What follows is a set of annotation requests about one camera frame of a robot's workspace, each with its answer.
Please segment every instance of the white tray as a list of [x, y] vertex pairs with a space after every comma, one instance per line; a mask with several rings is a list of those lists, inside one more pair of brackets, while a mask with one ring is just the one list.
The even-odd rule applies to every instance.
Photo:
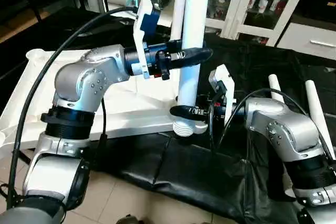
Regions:
[[[21, 140], [21, 149], [34, 148], [46, 123], [40, 121], [42, 113], [52, 105], [55, 92], [54, 79], [65, 64], [75, 62], [87, 50], [62, 52], [50, 67], [30, 104]], [[26, 96], [52, 51], [33, 49], [26, 54], [29, 62], [21, 75], [0, 117], [0, 158], [13, 150], [17, 123]], [[168, 81], [161, 78], [144, 80], [142, 76], [112, 85], [105, 93], [107, 135], [109, 138], [128, 135], [171, 131], [173, 118], [169, 108], [175, 103], [178, 77]], [[103, 116], [100, 107], [94, 117], [90, 139], [98, 140], [102, 131]]]

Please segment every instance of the white base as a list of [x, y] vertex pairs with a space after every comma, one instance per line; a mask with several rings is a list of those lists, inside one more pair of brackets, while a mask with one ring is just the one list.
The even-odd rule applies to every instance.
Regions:
[[185, 119], [176, 119], [173, 123], [173, 130], [179, 136], [191, 136], [194, 133], [195, 122]]

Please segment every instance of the white drawer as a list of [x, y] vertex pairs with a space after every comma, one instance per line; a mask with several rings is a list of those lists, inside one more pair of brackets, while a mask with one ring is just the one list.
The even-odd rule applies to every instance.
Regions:
[[336, 31], [290, 23], [278, 47], [336, 60]]

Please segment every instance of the white pole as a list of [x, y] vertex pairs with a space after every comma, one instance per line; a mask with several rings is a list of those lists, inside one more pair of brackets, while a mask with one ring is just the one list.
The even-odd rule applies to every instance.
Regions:
[[[276, 74], [271, 74], [268, 76], [268, 81], [269, 81], [269, 87], [271, 89], [276, 89], [281, 91], [280, 89], [280, 84], [278, 81], [278, 77]], [[284, 98], [282, 97], [281, 94], [275, 93], [275, 92], [271, 92], [271, 96], [274, 100], [277, 100], [279, 102], [285, 103]]]
[[[170, 40], [177, 40], [181, 38], [183, 17], [184, 17], [184, 6], [185, 6], [185, 0], [175, 0]], [[173, 69], [170, 71], [170, 74], [171, 74], [170, 79], [171, 82], [173, 83], [173, 92], [175, 96], [177, 96], [179, 92], [178, 81], [180, 79], [180, 70]]]
[[175, 0], [170, 40], [181, 38], [185, 0]]
[[327, 147], [331, 153], [332, 158], [335, 160], [335, 152], [332, 147], [329, 131], [322, 111], [319, 96], [316, 91], [315, 83], [312, 80], [306, 81], [306, 92], [308, 98], [309, 112], [311, 119], [320, 130]]
[[[203, 47], [205, 18], [208, 0], [186, 0], [182, 48]], [[181, 69], [178, 105], [194, 106], [197, 95], [200, 66]], [[179, 136], [190, 136], [194, 132], [195, 122], [177, 118], [173, 130]]]

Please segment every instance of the cabinet handle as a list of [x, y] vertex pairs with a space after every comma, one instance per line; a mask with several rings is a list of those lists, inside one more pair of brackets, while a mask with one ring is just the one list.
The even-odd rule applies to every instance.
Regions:
[[317, 41], [317, 40], [310, 40], [310, 43], [315, 44], [315, 45], [325, 46], [325, 47], [333, 47], [333, 48], [336, 48], [336, 45], [329, 44], [329, 43], [324, 43], [324, 42], [320, 42], [320, 41]]

